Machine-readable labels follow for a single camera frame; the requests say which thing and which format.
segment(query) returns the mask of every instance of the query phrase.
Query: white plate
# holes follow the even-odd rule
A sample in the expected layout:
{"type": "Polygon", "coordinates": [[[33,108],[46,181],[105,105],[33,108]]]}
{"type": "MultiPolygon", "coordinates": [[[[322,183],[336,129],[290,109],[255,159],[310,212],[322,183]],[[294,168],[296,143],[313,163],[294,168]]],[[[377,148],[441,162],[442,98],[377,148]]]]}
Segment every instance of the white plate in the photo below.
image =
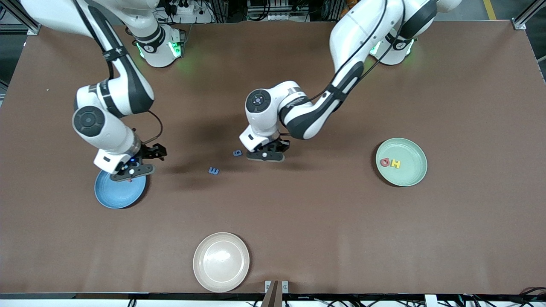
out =
{"type": "Polygon", "coordinates": [[[245,279],[250,255],[236,235],[218,232],[206,237],[193,255],[193,273],[197,281],[212,292],[228,292],[245,279]]]}

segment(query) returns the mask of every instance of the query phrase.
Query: brown tabletop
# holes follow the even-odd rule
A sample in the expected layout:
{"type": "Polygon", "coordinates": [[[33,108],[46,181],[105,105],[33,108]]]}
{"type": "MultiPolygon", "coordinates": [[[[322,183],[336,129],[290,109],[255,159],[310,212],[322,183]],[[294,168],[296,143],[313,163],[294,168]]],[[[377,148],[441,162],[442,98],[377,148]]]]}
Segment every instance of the brown tabletop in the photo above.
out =
{"type": "MultiPolygon", "coordinates": [[[[146,197],[123,210],[95,199],[96,150],[70,122],[76,89],[108,75],[99,47],[47,28],[29,37],[0,109],[0,291],[206,292],[192,257],[214,232],[250,250],[234,292],[271,279],[295,293],[546,284],[546,86],[508,21],[435,22],[284,163],[232,155],[249,92],[295,80],[312,96],[328,83],[333,25],[194,26],[185,57],[163,69],[129,48],[156,94],[168,156],[153,162],[146,197]],[[374,149],[392,137],[425,151],[417,186],[377,176],[374,149]]],[[[158,131],[149,114],[124,122],[143,139],[158,131]]]]}

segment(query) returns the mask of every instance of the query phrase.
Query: blue plate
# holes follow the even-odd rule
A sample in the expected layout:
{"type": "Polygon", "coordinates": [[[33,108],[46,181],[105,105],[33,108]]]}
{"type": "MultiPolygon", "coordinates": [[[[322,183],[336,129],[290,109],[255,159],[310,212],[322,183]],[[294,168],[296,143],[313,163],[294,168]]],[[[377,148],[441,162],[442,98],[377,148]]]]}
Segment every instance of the blue plate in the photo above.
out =
{"type": "Polygon", "coordinates": [[[144,193],[146,177],[133,179],[133,182],[115,182],[110,174],[101,170],[95,180],[95,196],[106,208],[121,209],[132,205],[144,193]]]}

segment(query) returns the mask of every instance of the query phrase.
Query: plate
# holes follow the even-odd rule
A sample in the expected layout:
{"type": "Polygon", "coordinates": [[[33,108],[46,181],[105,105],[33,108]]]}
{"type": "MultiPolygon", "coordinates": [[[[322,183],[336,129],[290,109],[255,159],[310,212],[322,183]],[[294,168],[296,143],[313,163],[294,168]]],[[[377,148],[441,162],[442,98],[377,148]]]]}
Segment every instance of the plate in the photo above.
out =
{"type": "Polygon", "coordinates": [[[132,205],[144,193],[146,177],[137,177],[132,182],[115,182],[110,179],[110,174],[101,170],[95,180],[95,196],[105,207],[110,209],[122,209],[132,205]]]}
{"type": "Polygon", "coordinates": [[[387,181],[397,186],[413,186],[426,174],[423,150],[414,142],[394,138],[384,141],[376,153],[377,169],[387,181]]]}
{"type": "Polygon", "coordinates": [[[197,281],[212,292],[228,292],[240,285],[248,273],[250,255],[236,235],[218,232],[206,237],[193,255],[197,281]]]}

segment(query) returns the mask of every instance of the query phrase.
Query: yellow floor line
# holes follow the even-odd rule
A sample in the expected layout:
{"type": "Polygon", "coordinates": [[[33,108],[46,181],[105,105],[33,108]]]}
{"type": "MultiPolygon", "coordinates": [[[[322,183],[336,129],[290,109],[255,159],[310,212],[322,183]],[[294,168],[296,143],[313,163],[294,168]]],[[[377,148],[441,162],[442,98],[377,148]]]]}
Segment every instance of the yellow floor line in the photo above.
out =
{"type": "Polygon", "coordinates": [[[483,0],[483,5],[485,6],[485,10],[487,11],[487,16],[489,17],[489,20],[497,20],[497,16],[495,16],[495,11],[493,11],[493,5],[491,5],[491,0],[483,0]]]}

